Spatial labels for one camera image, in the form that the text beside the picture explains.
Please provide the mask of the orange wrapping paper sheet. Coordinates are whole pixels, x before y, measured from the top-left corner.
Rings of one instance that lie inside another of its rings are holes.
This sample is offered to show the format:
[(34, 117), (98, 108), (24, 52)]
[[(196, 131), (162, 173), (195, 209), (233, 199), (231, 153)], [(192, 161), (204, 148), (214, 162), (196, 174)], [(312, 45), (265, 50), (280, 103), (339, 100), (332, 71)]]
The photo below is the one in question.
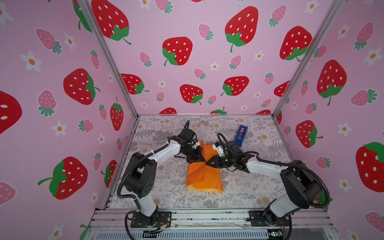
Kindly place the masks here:
[(187, 189), (205, 193), (222, 193), (224, 189), (220, 169), (209, 167), (206, 163), (189, 164)]

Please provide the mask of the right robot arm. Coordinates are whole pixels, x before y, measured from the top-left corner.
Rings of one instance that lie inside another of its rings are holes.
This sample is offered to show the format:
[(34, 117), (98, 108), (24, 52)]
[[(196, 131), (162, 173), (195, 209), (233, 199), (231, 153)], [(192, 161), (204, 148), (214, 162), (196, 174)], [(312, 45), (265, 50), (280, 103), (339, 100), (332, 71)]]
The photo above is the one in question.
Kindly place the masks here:
[(316, 198), (326, 191), (324, 182), (301, 161), (282, 163), (264, 160), (255, 151), (243, 153), (239, 146), (231, 141), (213, 145), (217, 154), (206, 165), (216, 169), (235, 167), (236, 170), (251, 174), (264, 175), (283, 183), (286, 193), (273, 200), (265, 208), (264, 218), (273, 224), (289, 214), (309, 207), (322, 208), (315, 203)]

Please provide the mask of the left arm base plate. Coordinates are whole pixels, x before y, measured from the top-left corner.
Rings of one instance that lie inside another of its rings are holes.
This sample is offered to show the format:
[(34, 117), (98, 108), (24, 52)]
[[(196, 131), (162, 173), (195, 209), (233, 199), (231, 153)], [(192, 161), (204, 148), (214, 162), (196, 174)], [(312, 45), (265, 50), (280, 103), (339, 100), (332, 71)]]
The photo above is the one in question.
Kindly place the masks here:
[(150, 217), (140, 212), (134, 213), (131, 220), (131, 228), (159, 228), (169, 226), (172, 220), (172, 212), (154, 212)]

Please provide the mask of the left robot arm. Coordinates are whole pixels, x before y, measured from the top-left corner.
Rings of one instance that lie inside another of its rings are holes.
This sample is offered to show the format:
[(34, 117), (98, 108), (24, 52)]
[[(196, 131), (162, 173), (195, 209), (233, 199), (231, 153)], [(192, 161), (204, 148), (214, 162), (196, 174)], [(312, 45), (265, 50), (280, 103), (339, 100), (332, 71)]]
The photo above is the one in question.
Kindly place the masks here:
[(186, 157), (188, 164), (204, 163), (203, 148), (194, 131), (184, 128), (178, 135), (168, 137), (166, 143), (146, 154), (134, 153), (116, 190), (120, 199), (131, 198), (139, 213), (147, 218), (157, 215), (151, 191), (155, 184), (159, 165), (179, 154)]

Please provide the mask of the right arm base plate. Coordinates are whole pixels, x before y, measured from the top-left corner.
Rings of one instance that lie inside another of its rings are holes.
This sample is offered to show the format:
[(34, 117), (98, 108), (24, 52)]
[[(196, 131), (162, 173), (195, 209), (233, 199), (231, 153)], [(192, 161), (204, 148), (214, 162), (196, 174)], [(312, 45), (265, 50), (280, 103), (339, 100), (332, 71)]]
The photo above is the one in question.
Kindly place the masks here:
[(247, 221), (251, 222), (253, 227), (288, 227), (290, 225), (288, 215), (278, 218), (273, 213), (264, 211), (249, 211)]

